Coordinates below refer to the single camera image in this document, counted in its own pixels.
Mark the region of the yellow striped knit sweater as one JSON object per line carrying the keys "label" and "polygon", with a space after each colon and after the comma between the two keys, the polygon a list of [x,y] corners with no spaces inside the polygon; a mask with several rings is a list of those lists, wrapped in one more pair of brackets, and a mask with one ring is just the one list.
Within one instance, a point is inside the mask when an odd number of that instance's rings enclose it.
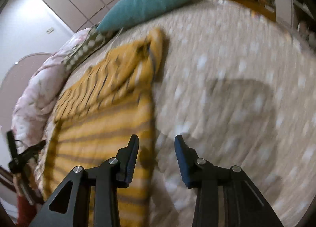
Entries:
{"label": "yellow striped knit sweater", "polygon": [[42,175],[45,199],[73,167],[99,166],[135,134],[137,163],[130,186],[117,192],[119,216],[122,226],[148,226],[154,160],[152,85],[164,39],[164,32],[154,28],[143,39],[110,50],[63,92],[54,110]]}

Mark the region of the pink floral comforter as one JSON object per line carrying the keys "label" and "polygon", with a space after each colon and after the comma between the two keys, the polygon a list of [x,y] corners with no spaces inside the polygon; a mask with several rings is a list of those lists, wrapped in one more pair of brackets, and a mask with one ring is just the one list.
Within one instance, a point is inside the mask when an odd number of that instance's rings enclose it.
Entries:
{"label": "pink floral comforter", "polygon": [[44,127],[55,107],[58,94],[69,76],[63,59],[87,37],[89,29],[74,34],[32,75],[12,113],[11,130],[23,149],[42,140]]}

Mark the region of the arched headboard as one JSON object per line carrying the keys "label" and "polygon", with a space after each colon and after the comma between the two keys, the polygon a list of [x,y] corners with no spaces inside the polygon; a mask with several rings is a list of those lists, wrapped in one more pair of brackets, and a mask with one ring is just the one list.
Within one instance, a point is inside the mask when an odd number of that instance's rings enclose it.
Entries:
{"label": "arched headboard", "polygon": [[0,93],[1,131],[3,133],[11,129],[12,112],[32,75],[49,57],[49,53],[27,55],[17,61],[6,73],[1,83]]}

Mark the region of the beige dotted quilted bedspread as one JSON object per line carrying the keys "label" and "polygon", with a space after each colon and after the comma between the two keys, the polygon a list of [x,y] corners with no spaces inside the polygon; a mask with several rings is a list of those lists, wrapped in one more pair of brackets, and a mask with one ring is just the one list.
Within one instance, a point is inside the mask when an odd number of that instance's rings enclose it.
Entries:
{"label": "beige dotted quilted bedspread", "polygon": [[152,85],[148,226],[192,225],[196,194],[181,179],[178,134],[212,164],[240,166],[282,224],[296,226],[315,197],[315,54],[229,0],[194,0],[106,44],[61,95],[107,52],[154,28],[165,39]]}

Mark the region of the olive white-spotted bolster pillow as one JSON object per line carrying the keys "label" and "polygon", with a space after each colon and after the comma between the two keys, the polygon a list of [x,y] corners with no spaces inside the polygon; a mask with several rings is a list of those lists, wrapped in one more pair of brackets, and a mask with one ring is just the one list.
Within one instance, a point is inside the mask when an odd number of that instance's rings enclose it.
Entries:
{"label": "olive white-spotted bolster pillow", "polygon": [[93,25],[91,28],[84,29],[83,31],[85,31],[86,34],[83,35],[79,43],[64,57],[62,63],[67,73],[74,71],[83,61],[107,44],[115,34],[117,34],[117,31],[101,33],[96,30],[97,27],[98,24]]}

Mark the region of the white wall switch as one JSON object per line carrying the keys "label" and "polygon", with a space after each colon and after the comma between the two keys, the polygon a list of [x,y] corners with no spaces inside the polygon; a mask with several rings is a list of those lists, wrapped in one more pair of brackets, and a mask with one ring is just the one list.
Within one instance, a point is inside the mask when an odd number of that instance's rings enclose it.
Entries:
{"label": "white wall switch", "polygon": [[51,34],[53,31],[54,31],[54,28],[51,27],[51,28],[47,29],[46,33],[47,33],[47,34]]}

